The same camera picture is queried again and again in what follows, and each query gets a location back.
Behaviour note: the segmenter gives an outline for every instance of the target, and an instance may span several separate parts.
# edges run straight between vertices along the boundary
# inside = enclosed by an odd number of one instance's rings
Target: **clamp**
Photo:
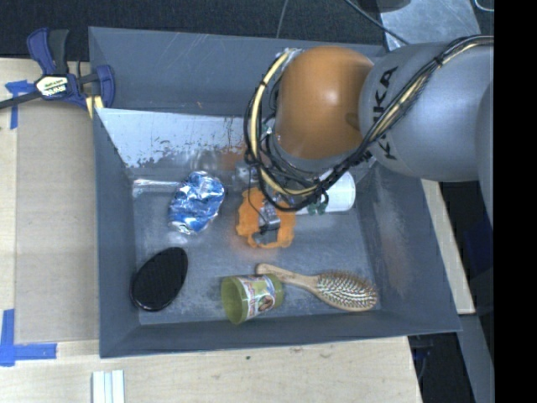
[[[34,91],[0,102],[0,109],[42,98],[46,101],[62,101],[92,111],[92,97],[82,91],[82,85],[94,81],[100,84],[100,100],[104,107],[112,105],[115,85],[112,68],[99,65],[96,73],[76,77],[69,73],[65,62],[65,41],[69,30],[50,30],[46,27],[35,30],[27,39],[27,46],[43,75],[34,83]]]

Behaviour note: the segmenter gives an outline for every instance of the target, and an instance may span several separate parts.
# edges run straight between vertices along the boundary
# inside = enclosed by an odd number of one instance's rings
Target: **hairbrush handle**
[[[291,284],[299,286],[312,293],[316,293],[317,276],[304,276],[299,273],[291,272],[289,270],[280,269],[275,265],[260,263],[257,265],[255,272],[258,275],[266,275],[271,273],[275,275],[279,280],[285,284]]]

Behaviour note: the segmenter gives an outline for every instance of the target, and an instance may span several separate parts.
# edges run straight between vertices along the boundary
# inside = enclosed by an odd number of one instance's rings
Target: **black cable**
[[[369,21],[371,21],[373,24],[375,24],[377,27],[379,27],[380,29],[382,29],[384,32],[388,33],[390,36],[396,38],[399,42],[403,43],[403,44],[409,44],[409,42],[405,39],[403,39],[402,37],[398,36],[396,33],[394,33],[393,31],[387,29],[386,27],[384,27],[379,21],[377,21],[375,18],[371,17],[368,13],[366,13],[362,8],[358,7],[356,4],[354,4],[353,2],[351,2],[351,0],[343,0],[345,3],[347,3],[348,5],[350,5],[352,8],[354,8],[358,13],[360,13],[363,17],[365,17],[366,19],[368,19]]]

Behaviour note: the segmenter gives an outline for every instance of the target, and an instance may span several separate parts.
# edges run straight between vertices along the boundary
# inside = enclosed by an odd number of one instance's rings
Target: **gray bin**
[[[460,330],[444,264],[419,180],[380,165],[353,170],[353,209],[297,217],[286,249],[252,249],[235,234],[240,190],[242,114],[261,76],[286,47],[318,45],[281,39],[230,38],[91,29],[91,63],[109,64],[117,79],[114,108],[94,117],[100,296],[100,354],[118,357],[267,347]],[[349,45],[373,61],[375,46]],[[167,226],[173,186],[192,170],[219,176],[227,196],[219,216],[195,237]],[[133,274],[149,257],[183,246],[189,272],[179,296],[159,312],[130,301]],[[220,282],[259,262],[313,275],[351,270],[377,286],[379,303],[345,313],[285,286],[284,304],[231,324]]]

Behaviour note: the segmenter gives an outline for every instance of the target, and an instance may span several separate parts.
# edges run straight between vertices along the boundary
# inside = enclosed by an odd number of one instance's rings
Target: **orange object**
[[[238,208],[238,225],[236,226],[237,234],[239,236],[248,238],[248,244],[253,248],[287,248],[291,245],[291,242],[295,237],[294,228],[296,219],[294,212],[282,212],[276,209],[276,215],[278,215],[280,220],[276,242],[258,244],[253,240],[253,235],[259,231],[258,211],[263,207],[263,200],[265,197],[257,187],[254,187],[249,191],[245,191],[242,194],[242,198],[244,200]]]

